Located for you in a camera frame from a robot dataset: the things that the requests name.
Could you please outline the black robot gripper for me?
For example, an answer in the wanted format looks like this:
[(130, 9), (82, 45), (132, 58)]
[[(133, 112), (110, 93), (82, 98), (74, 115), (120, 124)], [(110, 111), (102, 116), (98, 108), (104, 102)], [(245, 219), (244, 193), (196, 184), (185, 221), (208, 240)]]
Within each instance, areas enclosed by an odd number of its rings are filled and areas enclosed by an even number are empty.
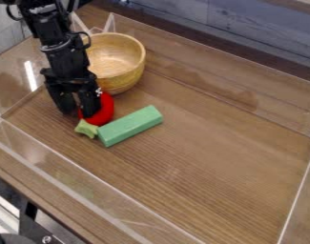
[(78, 104), (85, 117), (92, 117), (101, 109), (97, 75), (89, 70), (90, 47), (92, 38), (84, 40), (80, 36), (46, 38), (41, 46), (50, 65), (42, 68), (42, 75), (57, 108), (62, 113), (72, 113)]

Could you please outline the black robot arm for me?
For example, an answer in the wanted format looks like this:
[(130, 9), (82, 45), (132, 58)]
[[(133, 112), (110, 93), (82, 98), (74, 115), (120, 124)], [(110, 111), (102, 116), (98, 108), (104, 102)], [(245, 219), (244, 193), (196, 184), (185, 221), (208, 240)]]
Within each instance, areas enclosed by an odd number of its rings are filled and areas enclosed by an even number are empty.
[(101, 109), (97, 75), (89, 70), (88, 49), (92, 36), (72, 30), (70, 12), (61, 0), (6, 0), (8, 14), (14, 20), (12, 5), (17, 5), (33, 36), (41, 40), (41, 51), (50, 67), (42, 68), (45, 86), (62, 113), (80, 107), (92, 117)]

